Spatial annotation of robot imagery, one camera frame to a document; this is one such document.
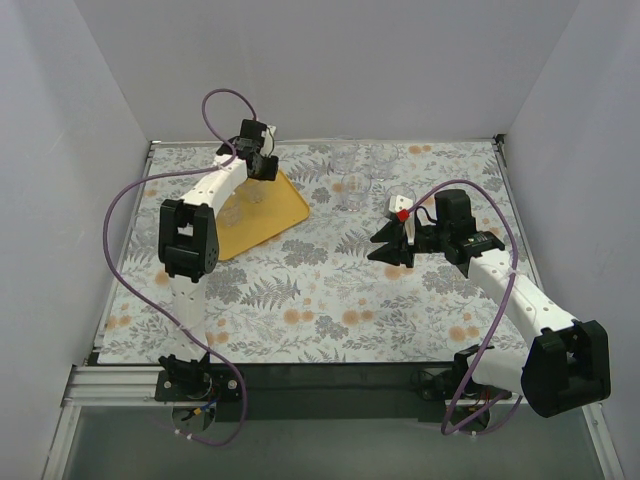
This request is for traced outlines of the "clear drinking glass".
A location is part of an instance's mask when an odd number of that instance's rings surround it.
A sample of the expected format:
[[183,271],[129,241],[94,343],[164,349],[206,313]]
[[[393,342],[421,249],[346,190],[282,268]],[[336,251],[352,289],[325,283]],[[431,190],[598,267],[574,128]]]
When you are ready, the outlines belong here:
[[219,212],[219,219],[222,224],[231,228],[238,225],[243,220],[242,201],[237,195],[232,195],[223,205]]

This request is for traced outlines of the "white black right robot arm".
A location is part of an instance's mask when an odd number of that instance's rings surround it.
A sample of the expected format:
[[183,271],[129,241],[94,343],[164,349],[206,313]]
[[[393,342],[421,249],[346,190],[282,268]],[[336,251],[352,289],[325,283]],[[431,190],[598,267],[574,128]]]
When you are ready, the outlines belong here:
[[387,224],[371,238],[369,259],[413,267],[418,254],[441,254],[498,305],[528,349],[526,358],[474,345],[455,354],[452,367],[430,381],[451,399],[489,387],[523,397],[549,418],[611,394],[608,335],[595,320],[582,322],[517,272],[516,253],[490,231],[480,231],[461,189],[435,195],[436,216],[422,221],[404,196],[391,196]]

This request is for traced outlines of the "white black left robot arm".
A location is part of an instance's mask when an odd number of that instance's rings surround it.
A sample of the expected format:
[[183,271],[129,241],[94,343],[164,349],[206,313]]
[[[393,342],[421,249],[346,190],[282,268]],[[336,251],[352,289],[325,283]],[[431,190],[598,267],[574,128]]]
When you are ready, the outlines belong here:
[[201,399],[213,388],[204,316],[206,276],[220,254],[216,217],[246,180],[276,179],[275,131],[273,125],[243,120],[240,134],[217,150],[213,171],[160,207],[158,256],[170,279],[172,316],[179,325],[170,353],[159,362],[171,385],[190,399]]

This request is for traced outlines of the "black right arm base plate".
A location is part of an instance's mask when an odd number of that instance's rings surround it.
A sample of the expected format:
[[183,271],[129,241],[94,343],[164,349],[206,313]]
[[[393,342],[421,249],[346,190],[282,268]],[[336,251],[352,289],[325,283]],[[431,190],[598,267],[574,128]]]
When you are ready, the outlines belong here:
[[[440,402],[448,408],[456,392],[459,382],[450,368],[422,368],[410,376],[410,385],[418,396],[425,401]],[[502,393],[493,386],[479,385],[472,380],[464,388],[451,418],[451,424],[457,424]],[[489,428],[490,411],[487,410],[462,428],[465,433],[484,432]]]

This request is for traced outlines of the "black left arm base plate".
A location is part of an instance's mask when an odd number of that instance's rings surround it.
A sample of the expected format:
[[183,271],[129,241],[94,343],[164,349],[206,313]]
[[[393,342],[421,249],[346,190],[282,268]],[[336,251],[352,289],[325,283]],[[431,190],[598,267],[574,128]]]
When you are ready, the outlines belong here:
[[154,400],[171,406],[173,424],[187,433],[201,433],[217,423],[236,423],[241,419],[243,396],[239,382],[228,370],[214,368],[204,374],[204,382],[190,393],[161,371],[157,378]]

